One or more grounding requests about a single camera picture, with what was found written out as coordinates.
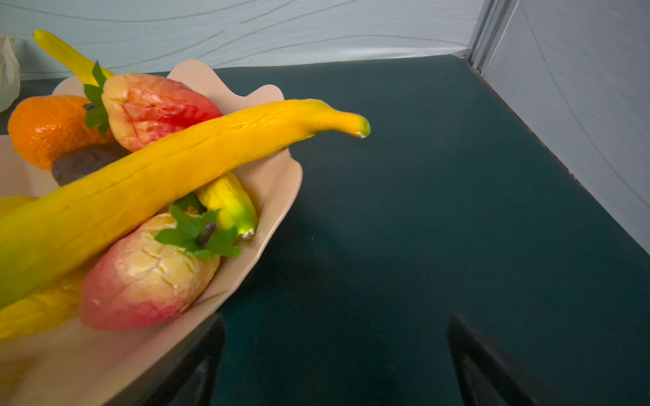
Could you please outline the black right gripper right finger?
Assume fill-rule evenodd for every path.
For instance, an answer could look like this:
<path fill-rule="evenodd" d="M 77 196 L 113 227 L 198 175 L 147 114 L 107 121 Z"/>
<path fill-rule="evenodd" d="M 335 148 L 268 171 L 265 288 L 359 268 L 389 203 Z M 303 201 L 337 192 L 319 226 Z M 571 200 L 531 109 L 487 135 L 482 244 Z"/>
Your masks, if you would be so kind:
<path fill-rule="evenodd" d="M 446 338 L 463 404 L 569 404 L 464 315 L 453 314 Z"/>

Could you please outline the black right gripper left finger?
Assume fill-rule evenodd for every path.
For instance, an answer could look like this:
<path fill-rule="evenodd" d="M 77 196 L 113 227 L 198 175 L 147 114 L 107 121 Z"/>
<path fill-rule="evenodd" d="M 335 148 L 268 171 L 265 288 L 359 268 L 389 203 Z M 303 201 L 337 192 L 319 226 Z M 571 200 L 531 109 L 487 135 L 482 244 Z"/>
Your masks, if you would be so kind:
<path fill-rule="evenodd" d="M 225 321 L 215 313 L 107 404 L 168 405 L 192 379 L 196 387 L 189 404 L 211 404 L 225 343 Z"/>

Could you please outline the large yellow toy banana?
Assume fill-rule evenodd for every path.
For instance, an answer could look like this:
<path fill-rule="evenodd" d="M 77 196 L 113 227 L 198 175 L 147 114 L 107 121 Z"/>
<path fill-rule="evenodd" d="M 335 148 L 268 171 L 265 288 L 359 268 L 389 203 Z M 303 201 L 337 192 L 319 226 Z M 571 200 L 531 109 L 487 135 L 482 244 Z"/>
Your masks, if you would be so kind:
<path fill-rule="evenodd" d="M 168 135 L 1 219 L 1 304 L 73 271 L 168 204 L 226 172 L 368 120 L 316 99 L 267 103 Z"/>

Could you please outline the cream banana-print plastic bag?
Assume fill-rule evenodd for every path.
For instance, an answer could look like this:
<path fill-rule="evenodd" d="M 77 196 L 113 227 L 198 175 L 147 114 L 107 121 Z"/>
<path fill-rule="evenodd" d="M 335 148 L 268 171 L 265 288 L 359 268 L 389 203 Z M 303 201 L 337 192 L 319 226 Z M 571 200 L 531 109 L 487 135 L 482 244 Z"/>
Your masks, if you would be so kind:
<path fill-rule="evenodd" d="M 20 63 L 12 37 L 1 36 L 0 111 L 8 110 L 20 95 Z"/>

